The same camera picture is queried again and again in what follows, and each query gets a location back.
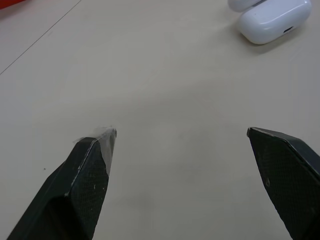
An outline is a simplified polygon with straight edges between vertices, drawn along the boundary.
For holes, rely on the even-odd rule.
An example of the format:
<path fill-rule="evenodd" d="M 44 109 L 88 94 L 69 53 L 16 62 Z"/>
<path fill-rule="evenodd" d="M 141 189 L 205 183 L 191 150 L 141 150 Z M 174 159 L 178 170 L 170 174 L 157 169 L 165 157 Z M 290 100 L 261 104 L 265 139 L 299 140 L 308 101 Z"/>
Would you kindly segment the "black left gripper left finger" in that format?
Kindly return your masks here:
<path fill-rule="evenodd" d="M 45 180 L 9 240 L 91 240 L 105 200 L 117 130 L 103 127 L 76 141 Z"/>

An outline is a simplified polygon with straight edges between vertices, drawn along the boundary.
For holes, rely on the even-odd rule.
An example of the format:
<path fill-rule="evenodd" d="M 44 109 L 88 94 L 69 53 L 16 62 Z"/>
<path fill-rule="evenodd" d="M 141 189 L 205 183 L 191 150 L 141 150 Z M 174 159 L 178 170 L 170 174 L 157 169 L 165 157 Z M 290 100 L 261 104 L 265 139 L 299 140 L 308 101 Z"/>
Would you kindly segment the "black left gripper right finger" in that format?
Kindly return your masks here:
<path fill-rule="evenodd" d="M 247 137 L 264 188 L 294 240 L 320 238 L 320 157 L 303 140 L 250 127 Z"/>

